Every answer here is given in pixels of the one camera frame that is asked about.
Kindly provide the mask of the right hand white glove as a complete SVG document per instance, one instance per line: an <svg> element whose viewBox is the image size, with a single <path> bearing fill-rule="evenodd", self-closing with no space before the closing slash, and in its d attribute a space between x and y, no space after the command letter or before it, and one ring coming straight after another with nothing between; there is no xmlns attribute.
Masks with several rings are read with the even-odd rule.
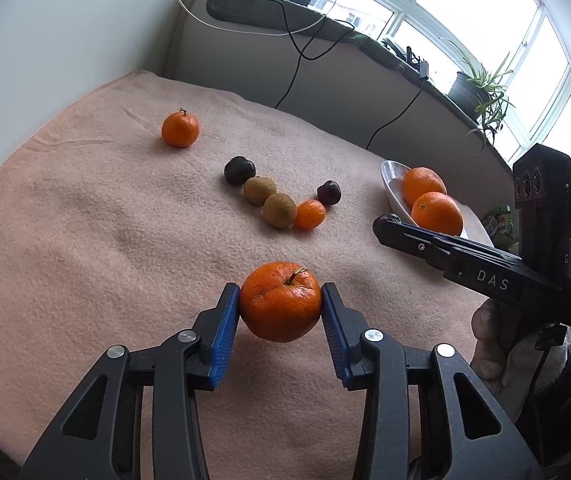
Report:
<svg viewBox="0 0 571 480"><path fill-rule="evenodd" d="M538 333L519 341L521 314L514 308L487 299L473 314L471 326L476 346L472 370L495 396L513 422L523 411L543 352L535 349Z"/></svg>

